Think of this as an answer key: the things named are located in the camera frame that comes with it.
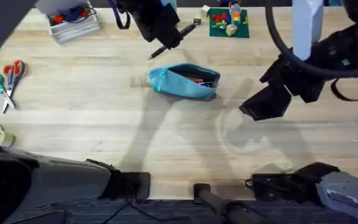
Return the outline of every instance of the white cup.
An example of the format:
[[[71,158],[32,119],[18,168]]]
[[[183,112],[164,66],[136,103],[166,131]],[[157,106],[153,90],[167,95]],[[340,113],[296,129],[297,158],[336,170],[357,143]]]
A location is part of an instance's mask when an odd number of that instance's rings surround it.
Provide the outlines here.
[[[0,130],[0,146],[10,148],[14,143],[15,137],[13,134],[5,133]]]

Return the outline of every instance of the scissor blade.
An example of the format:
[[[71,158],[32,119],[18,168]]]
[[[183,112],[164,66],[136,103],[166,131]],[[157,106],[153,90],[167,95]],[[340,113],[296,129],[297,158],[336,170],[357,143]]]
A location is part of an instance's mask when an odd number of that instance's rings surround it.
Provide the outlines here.
[[[11,95],[12,95],[12,90],[8,90],[8,91],[6,92],[6,94],[7,94],[9,97],[11,97]],[[8,102],[7,102],[7,100],[5,99],[5,100],[4,100],[4,107],[2,108],[2,113],[5,113],[5,112],[6,112],[7,106],[8,106]]]
[[[9,104],[9,106],[11,106],[12,108],[15,108],[15,104],[13,103],[13,101],[11,100],[11,98],[7,95],[7,93],[4,91],[3,93],[4,97],[5,97],[5,101]]]

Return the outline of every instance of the orange-handled scissors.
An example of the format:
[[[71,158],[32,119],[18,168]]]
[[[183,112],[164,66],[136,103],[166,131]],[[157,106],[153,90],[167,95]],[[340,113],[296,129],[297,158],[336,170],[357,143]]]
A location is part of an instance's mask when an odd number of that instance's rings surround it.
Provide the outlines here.
[[[11,97],[13,94],[13,90],[18,84],[19,80],[22,78],[25,71],[24,62],[21,60],[16,60],[13,65],[5,65],[4,67],[4,75],[7,76],[7,95]],[[6,108],[8,106],[8,102],[4,102],[4,108],[2,112],[5,113]]]

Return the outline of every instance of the black mount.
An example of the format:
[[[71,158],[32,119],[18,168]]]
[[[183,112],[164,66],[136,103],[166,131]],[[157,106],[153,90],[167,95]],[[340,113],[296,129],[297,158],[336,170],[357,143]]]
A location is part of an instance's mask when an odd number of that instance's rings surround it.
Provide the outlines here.
[[[121,172],[103,162],[87,159],[99,166],[107,168],[111,177],[100,198],[116,199],[148,199],[150,195],[150,173]]]
[[[316,184],[322,177],[339,172],[337,167],[315,162],[293,174],[253,174],[246,186],[254,191],[256,200],[274,201],[285,199],[297,203],[313,202],[323,206]]]

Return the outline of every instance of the lego figure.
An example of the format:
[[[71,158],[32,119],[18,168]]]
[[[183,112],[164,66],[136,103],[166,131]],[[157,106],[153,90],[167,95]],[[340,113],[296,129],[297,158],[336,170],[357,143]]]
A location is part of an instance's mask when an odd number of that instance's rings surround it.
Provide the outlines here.
[[[241,15],[241,8],[238,3],[230,6],[230,16],[232,23],[239,23],[240,22],[240,15]]]

